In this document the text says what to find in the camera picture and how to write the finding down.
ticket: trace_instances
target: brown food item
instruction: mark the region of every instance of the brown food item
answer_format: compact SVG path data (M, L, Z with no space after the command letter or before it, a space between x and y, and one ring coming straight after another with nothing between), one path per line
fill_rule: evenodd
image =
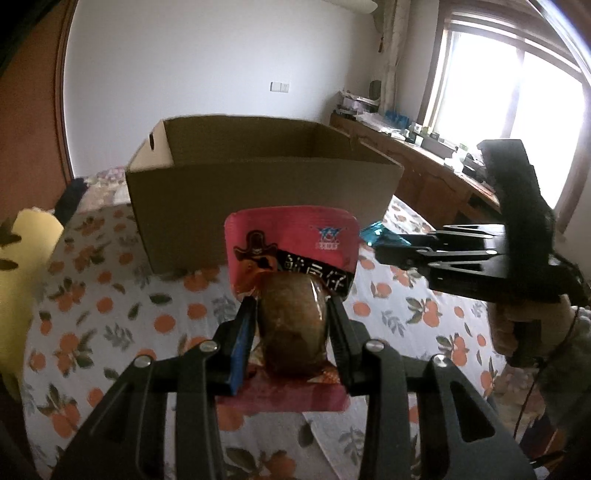
M314 377L326 362L326 294L303 273L262 275L259 332L265 367L280 375Z

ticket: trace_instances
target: screw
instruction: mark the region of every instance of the screw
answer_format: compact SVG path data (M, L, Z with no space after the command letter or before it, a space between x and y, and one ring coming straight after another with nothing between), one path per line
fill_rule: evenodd
M205 340L199 344L199 349L203 353L213 353L218 349L218 345L213 340Z
M146 368L149 367L152 363L152 357L149 355L140 355L138 358L134 360L134 366L137 368Z
M368 340L365 344L365 348L369 352L378 353L384 350L384 344L380 340Z
M445 368L447 367L445 355L435 355L433 357L433 363L436 367Z

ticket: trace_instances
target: wall outlet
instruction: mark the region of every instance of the wall outlet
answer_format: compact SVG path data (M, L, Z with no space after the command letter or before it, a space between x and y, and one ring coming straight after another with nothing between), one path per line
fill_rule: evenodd
M271 91L272 92L289 93L290 84L289 83L280 83L280 82L271 82Z

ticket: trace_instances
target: cartoon character logo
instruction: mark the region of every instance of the cartoon character logo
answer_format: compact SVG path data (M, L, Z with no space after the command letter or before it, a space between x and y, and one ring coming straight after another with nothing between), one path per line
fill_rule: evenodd
M251 292L262 273L276 272L277 244L267 244L265 232L253 230L246 234L246 248L234 247L238 275L233 285L235 295Z
M338 250L340 242L337 240L337 237L341 230L342 228L332 228L329 226L318 228L320 241L316 244L316 248L319 250Z

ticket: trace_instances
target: curtain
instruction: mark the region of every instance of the curtain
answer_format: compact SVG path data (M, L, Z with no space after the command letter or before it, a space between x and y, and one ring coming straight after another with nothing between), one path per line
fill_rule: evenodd
M411 0L385 0L382 92L379 113L395 109L396 70L407 36Z

